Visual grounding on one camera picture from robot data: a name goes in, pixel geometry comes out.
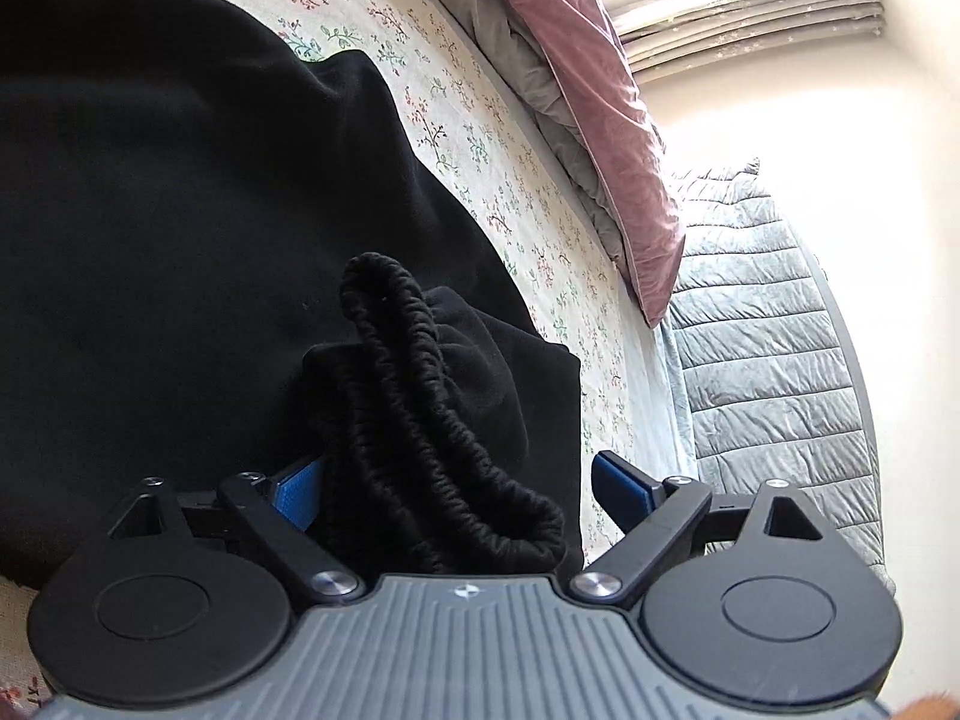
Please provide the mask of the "black pants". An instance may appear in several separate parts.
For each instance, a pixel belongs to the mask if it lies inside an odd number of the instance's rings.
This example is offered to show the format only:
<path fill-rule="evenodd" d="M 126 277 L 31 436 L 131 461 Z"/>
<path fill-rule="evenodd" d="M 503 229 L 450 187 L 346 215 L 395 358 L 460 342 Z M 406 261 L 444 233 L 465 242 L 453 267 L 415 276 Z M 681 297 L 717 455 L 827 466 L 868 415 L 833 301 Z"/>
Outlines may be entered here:
<path fill-rule="evenodd" d="M 347 263 L 398 260 L 506 342 L 483 427 L 579 535 L 578 363 L 416 159 L 384 78 L 224 0 L 2 0 L 2 572 L 37 587 L 145 476 L 208 489 L 334 444 Z"/>

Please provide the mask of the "grey quilted mattress cover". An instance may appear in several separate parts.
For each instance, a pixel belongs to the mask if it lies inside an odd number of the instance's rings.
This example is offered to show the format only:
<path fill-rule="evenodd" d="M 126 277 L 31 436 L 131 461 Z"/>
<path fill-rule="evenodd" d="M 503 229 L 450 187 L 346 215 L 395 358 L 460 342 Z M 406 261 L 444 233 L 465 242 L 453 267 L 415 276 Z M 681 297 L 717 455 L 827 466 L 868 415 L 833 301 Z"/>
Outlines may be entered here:
<path fill-rule="evenodd" d="M 729 494 L 799 486 L 887 580 L 871 407 L 825 273 L 754 161 L 677 167 L 665 183 L 686 229 L 665 339 L 698 476 Z"/>

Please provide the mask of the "floral bed sheet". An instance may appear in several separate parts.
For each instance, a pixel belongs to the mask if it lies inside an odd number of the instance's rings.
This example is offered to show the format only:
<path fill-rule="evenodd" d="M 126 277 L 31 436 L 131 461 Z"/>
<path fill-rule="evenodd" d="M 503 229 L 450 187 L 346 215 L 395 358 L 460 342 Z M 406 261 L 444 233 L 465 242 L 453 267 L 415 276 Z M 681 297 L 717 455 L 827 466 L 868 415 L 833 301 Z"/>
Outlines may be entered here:
<path fill-rule="evenodd" d="M 373 62 L 416 159 L 487 236 L 535 332 L 576 359 L 581 564 L 597 556 L 615 528 L 587 492 L 590 456 L 612 447 L 643 460 L 675 460 L 670 362 L 534 117 L 438 0 L 224 1 L 303 62 L 347 50 Z M 26 644 L 32 590 L 2 572 L 8 715 L 28 715 L 46 699 Z"/>

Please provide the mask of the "pink and grey duvet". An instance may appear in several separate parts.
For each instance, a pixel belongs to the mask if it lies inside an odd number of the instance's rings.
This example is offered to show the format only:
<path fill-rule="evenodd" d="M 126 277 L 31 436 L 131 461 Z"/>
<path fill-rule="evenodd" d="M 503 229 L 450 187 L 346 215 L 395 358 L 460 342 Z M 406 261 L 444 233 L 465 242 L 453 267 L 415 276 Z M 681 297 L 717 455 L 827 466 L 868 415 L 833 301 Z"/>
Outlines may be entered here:
<path fill-rule="evenodd" d="M 439 0 L 534 117 L 649 325 L 685 234 L 664 145 L 602 0 Z"/>

